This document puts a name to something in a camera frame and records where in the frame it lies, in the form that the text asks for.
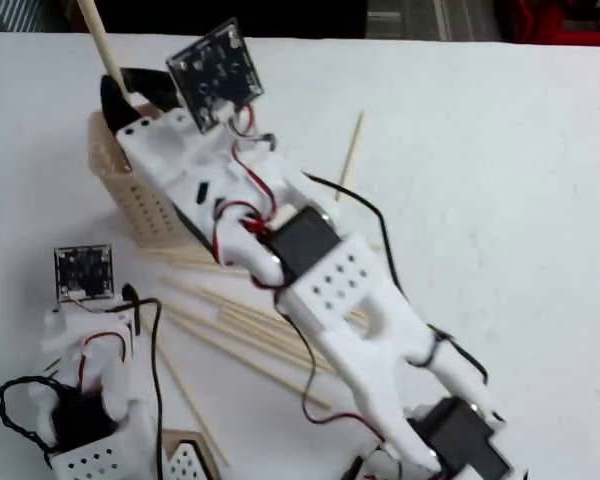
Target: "basket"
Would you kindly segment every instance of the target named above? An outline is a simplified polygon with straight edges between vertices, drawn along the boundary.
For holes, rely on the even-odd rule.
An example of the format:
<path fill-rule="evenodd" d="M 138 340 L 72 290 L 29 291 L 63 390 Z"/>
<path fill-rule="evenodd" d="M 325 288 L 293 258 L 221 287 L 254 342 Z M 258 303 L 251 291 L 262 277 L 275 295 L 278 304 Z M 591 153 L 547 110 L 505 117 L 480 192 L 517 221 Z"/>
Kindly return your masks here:
<path fill-rule="evenodd" d="M 148 106 L 139 110 L 145 115 L 156 114 Z M 131 223 L 132 236 L 139 247 L 169 248 L 195 243 L 171 202 L 133 171 L 102 112 L 94 112 L 89 118 L 89 168 Z"/>

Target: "white table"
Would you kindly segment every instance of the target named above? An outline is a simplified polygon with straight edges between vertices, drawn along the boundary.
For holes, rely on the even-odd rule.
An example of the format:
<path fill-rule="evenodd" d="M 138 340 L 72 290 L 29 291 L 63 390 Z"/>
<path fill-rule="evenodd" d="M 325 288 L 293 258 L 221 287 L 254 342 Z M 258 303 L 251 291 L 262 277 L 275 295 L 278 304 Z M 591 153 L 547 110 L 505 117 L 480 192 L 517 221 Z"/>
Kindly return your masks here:
<path fill-rule="evenodd" d="M 112 38 L 124 64 L 151 68 L 189 42 Z M 250 47 L 267 90 L 259 122 L 303 168 L 336 178 L 366 110 L 360 191 L 386 212 L 415 309 L 489 368 L 533 478 L 600 480 L 600 49 Z M 28 373 L 37 353 L 54 246 L 113 242 L 119 286 L 165 294 L 86 166 L 101 71 L 87 36 L 0 34 L 0 383 Z M 377 235 L 369 214 L 357 218 Z M 251 290 L 238 282 L 228 293 Z M 338 478 L 368 440 L 356 424 L 309 425 L 297 398 L 167 322 L 164 335 L 231 453 L 226 478 Z M 212 361 L 222 375 L 209 375 Z M 165 426 L 196 428 L 162 378 Z M 405 401 L 440 393 L 422 373 L 407 379 Z M 316 389 L 350 403 L 334 382 Z M 10 405 L 31 418 L 26 395 Z M 0 424 L 1 478 L 51 477 L 35 447 Z"/>

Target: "circuit board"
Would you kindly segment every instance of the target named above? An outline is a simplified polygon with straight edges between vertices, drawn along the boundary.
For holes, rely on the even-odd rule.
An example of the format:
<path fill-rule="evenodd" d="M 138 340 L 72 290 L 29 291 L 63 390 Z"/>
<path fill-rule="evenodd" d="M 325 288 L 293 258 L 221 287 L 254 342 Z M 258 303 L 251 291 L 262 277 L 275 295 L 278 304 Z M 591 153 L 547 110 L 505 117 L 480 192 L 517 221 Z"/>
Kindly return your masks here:
<path fill-rule="evenodd" d="M 239 110 L 264 93 L 236 19 L 170 57 L 167 67 L 202 133 L 219 123 L 227 101 Z"/>
<path fill-rule="evenodd" d="M 58 302 L 113 297 L 111 245 L 56 248 L 54 262 Z"/>

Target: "black cable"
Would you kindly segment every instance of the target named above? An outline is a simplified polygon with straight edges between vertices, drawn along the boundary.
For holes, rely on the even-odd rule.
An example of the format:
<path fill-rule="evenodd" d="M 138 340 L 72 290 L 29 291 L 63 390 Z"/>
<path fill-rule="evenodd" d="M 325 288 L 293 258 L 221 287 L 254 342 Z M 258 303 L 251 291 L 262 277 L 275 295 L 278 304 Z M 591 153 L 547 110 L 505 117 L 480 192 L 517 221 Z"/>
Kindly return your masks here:
<path fill-rule="evenodd" d="M 155 305 L 156 314 L 153 320 L 151 330 L 151 374 L 153 376 L 153 385 L 156 391 L 156 403 L 158 406 L 158 431 L 156 433 L 156 470 L 158 480 L 163 480 L 162 476 L 162 393 L 160 390 L 160 379 L 158 378 L 158 367 L 156 362 L 156 348 L 158 341 L 158 324 L 162 315 L 162 303 L 157 298 L 145 298 L 143 300 L 131 303 L 125 303 L 117 307 L 110 308 L 107 312 L 122 312 L 130 309 L 137 309 L 142 305 Z"/>
<path fill-rule="evenodd" d="M 40 385 L 44 385 L 46 387 L 51 388 L 58 395 L 58 398 L 60 400 L 66 398 L 67 396 L 79 395 L 79 393 L 73 387 L 64 385 L 58 382 L 57 380 L 54 380 L 53 378 L 43 377 L 40 375 L 29 375 L 15 378 L 13 380 L 5 382 L 3 385 L 0 386 L 0 420 L 2 420 L 2 423 L 5 427 L 10 428 L 14 432 L 22 435 L 27 440 L 35 443 L 44 453 L 44 459 L 47 462 L 47 465 L 50 465 L 49 455 L 54 452 L 54 448 L 47 445 L 42 440 L 42 438 L 40 438 L 40 435 L 38 435 L 36 432 L 27 430 L 21 427 L 20 425 L 16 424 L 13 420 L 11 420 L 9 414 L 7 413 L 7 404 L 4 398 L 7 390 L 9 390 L 11 387 L 15 387 L 16 385 L 27 385 L 31 383 L 39 383 Z"/>
<path fill-rule="evenodd" d="M 311 179 L 312 181 L 314 181 L 316 183 L 333 188 L 334 190 L 337 190 L 340 193 L 343 193 L 343 194 L 347 195 L 348 197 L 351 197 L 354 200 L 360 202 L 362 205 L 367 207 L 378 217 L 378 221 L 380 222 L 380 229 L 382 230 L 382 240 L 384 242 L 384 249 L 387 254 L 387 263 L 389 264 L 389 271 L 391 272 L 391 277 L 393 278 L 393 283 L 396 285 L 396 287 L 398 287 L 398 289 L 404 295 L 404 298 L 406 298 L 408 301 L 409 299 L 402 291 L 402 287 L 400 286 L 400 281 L 398 280 L 398 272 L 397 272 L 396 266 L 393 261 L 393 254 L 391 253 L 391 242 L 389 241 L 389 233 L 387 232 L 387 227 L 384 222 L 384 217 L 383 217 L 380 209 L 378 209 L 378 207 L 376 207 L 374 204 L 372 204 L 366 198 L 358 195 L 355 192 L 352 192 L 351 190 L 349 190 L 341 185 L 338 185 L 337 183 L 330 182 L 329 180 L 325 180 L 324 178 L 316 177 L 315 175 L 310 175 L 308 173 L 305 173 L 305 175 L 307 177 L 309 177 L 309 179 Z M 487 369 L 484 368 L 484 366 L 473 355 L 471 355 L 464 348 L 462 348 L 460 345 L 458 345 L 458 343 L 455 341 L 453 336 L 451 336 L 444 330 L 441 330 L 440 328 L 438 328 L 434 325 L 429 324 L 428 326 L 435 333 L 434 343 L 431 347 L 430 354 L 428 355 L 427 359 L 423 363 L 421 363 L 421 364 L 413 364 L 412 363 L 411 365 L 413 365 L 415 367 L 419 367 L 419 368 L 428 367 L 436 355 L 436 352 L 438 350 L 438 346 L 439 346 L 440 342 L 449 341 L 451 343 L 451 345 L 453 345 L 453 347 L 456 349 L 456 351 L 460 354 L 460 356 L 462 358 L 464 358 L 466 361 L 468 361 L 471 365 L 473 365 L 475 367 L 475 369 L 478 370 L 482 374 L 482 380 L 483 380 L 484 384 L 486 385 L 489 383 L 489 372 L 487 372 Z"/>
<path fill-rule="evenodd" d="M 324 185 L 329 188 L 333 188 L 334 190 L 337 190 L 338 192 L 343 193 L 346 196 L 353 198 L 357 202 L 360 202 L 362 205 L 364 205 L 369 210 L 371 210 L 375 214 L 376 217 L 378 217 L 378 222 L 380 222 L 380 231 L 382 232 L 382 242 L 384 243 L 384 251 L 387 255 L 387 263 L 389 264 L 389 271 L 391 272 L 391 278 L 393 279 L 393 283 L 396 285 L 396 287 L 398 287 L 398 290 L 400 290 L 400 292 L 402 292 L 402 295 L 404 295 L 404 297 L 407 298 L 407 296 L 402 291 L 402 286 L 400 285 L 400 280 L 398 279 L 398 272 L 396 271 L 396 266 L 393 261 L 393 253 L 391 251 L 391 242 L 389 241 L 389 232 L 387 231 L 387 225 L 384 222 L 384 215 L 382 215 L 382 212 L 380 211 L 380 209 L 378 207 L 376 207 L 373 203 L 371 203 L 369 200 L 367 200 L 366 198 L 358 195 L 355 192 L 352 192 L 351 190 L 349 190 L 341 185 L 338 185 L 337 183 L 330 182 L 329 180 L 325 180 L 324 178 L 316 177 L 315 175 L 311 175 L 309 173 L 305 173 L 305 175 L 307 177 L 309 177 L 309 179 L 313 182 L 319 183 L 319 184 Z"/>

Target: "robotic arm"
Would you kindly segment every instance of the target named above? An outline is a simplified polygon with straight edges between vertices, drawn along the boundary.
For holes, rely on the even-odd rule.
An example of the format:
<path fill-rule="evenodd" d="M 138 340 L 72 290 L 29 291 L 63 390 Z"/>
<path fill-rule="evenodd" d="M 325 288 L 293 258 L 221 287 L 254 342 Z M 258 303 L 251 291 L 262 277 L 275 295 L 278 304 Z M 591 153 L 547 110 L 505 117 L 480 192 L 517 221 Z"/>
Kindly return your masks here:
<path fill-rule="evenodd" d="M 522 478 L 491 443 L 504 421 L 480 372 L 450 337 L 418 318 L 367 243 L 340 227 L 335 202 L 275 151 L 275 138 L 255 133 L 249 104 L 262 88 L 235 23 L 167 65 L 175 85 L 166 73 L 124 72 L 127 87 L 162 110 L 155 119 L 103 77 L 103 113 L 132 168 L 219 263 L 241 265 L 275 291 L 276 308 L 335 367 L 405 471 L 414 478 Z M 272 230 L 286 205 L 296 213 Z M 353 308 L 369 317 L 364 335 L 345 321 Z M 393 376 L 403 362 L 430 370 L 452 397 L 405 419 Z"/>

